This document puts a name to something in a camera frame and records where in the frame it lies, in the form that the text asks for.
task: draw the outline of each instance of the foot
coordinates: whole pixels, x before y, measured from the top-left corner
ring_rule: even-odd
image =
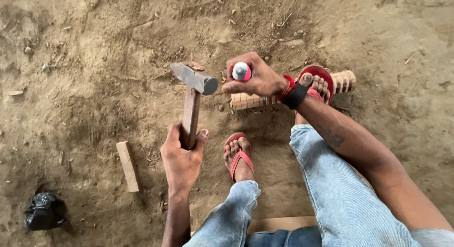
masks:
[[[319,77],[318,75],[312,76],[310,73],[305,73],[300,79],[300,84],[305,87],[311,85],[310,87],[320,94],[323,102],[325,104],[328,104],[331,94],[328,90],[328,83],[325,82],[323,78]],[[308,124],[308,122],[303,118],[303,116],[301,116],[299,113],[296,113],[295,125],[298,124]]]
[[[224,153],[224,161],[229,171],[231,169],[233,158],[238,152],[240,152],[240,148],[243,152],[246,153],[249,158],[251,158],[251,154],[249,153],[249,143],[244,137],[241,137],[238,140],[234,140],[233,142],[225,146],[226,152]],[[236,182],[254,180],[254,174],[243,158],[240,158],[240,160],[238,161],[238,165],[236,166],[233,177],[235,178]]]

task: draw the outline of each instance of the hand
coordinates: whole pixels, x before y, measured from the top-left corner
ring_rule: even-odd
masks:
[[[182,122],[169,125],[169,132],[161,147],[162,161],[166,170],[169,196],[178,193],[189,194],[191,187],[200,174],[203,148],[207,143],[209,131],[203,129],[197,134],[192,150],[181,148],[179,141]]]
[[[251,68],[252,78],[248,81],[235,81],[232,77],[233,66],[244,62]],[[224,93],[248,93],[259,96],[275,95],[279,97],[288,80],[274,72],[255,52],[249,52],[227,61],[227,79],[223,85]]]

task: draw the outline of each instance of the hammer head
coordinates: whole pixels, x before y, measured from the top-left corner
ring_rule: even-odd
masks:
[[[203,95],[213,94],[218,88],[218,78],[197,63],[172,63],[170,69],[186,86]]]

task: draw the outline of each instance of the red thread bracelet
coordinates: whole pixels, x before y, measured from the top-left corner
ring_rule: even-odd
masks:
[[[282,91],[282,94],[277,98],[280,102],[284,101],[295,87],[295,81],[292,78],[292,76],[284,75],[284,78],[288,80],[288,83],[287,86],[284,88],[284,91]]]

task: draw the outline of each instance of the wooden hammer handle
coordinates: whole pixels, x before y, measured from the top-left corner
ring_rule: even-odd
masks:
[[[198,112],[200,109],[200,93],[186,86],[183,109],[183,127],[180,142],[185,150],[191,150],[196,142]]]

